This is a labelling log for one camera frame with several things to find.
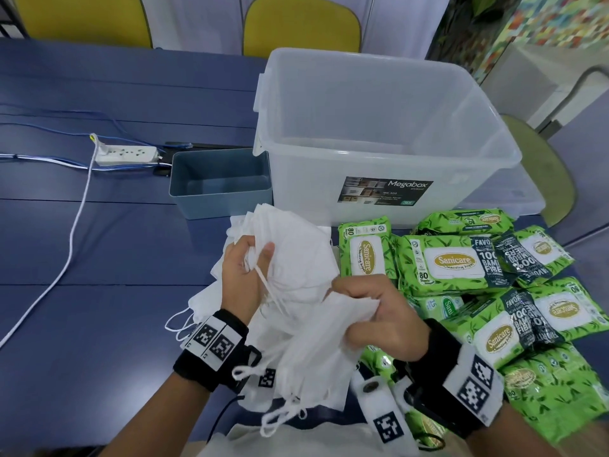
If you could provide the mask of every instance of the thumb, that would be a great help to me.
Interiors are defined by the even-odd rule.
[[[355,322],[346,330],[345,338],[349,345],[354,348],[364,348],[366,345],[374,345],[387,351],[387,334],[392,333],[389,322],[362,321]]]
[[[269,242],[268,244],[264,245],[264,248],[258,257],[258,267],[260,268],[260,271],[262,271],[265,278],[269,273],[269,265],[270,260],[273,258],[273,253],[275,253],[275,244]]]

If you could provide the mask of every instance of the person's right hand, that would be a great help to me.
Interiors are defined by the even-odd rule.
[[[337,277],[332,290],[353,298],[380,300],[371,321],[349,326],[345,338],[354,348],[374,345],[400,361],[418,361],[429,346],[429,327],[384,274]]]

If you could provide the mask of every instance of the yellow chair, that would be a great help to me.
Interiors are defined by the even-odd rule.
[[[359,52],[361,28],[345,6],[327,0],[254,0],[243,28],[243,54],[268,58],[281,47]]]
[[[152,47],[141,0],[15,0],[32,38]]]
[[[548,226],[554,226],[575,206],[575,183],[563,161],[543,137],[522,120],[509,115],[502,117],[522,152],[522,166],[546,201],[541,215]]]

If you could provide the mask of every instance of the person's left forearm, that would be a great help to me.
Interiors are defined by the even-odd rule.
[[[179,457],[209,391],[173,373],[101,457]]]

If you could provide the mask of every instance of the hand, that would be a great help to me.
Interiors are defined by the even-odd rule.
[[[230,244],[222,263],[222,308],[237,316],[248,325],[260,306],[265,288],[255,269],[246,271],[245,259],[250,247],[256,245],[254,236],[242,236],[236,244]],[[266,278],[275,244],[264,245],[258,267]]]
[[[384,274],[337,277],[332,290],[353,298],[380,300],[372,321],[351,324],[345,333],[349,345],[374,345],[400,361],[418,361],[429,346],[429,327]]]

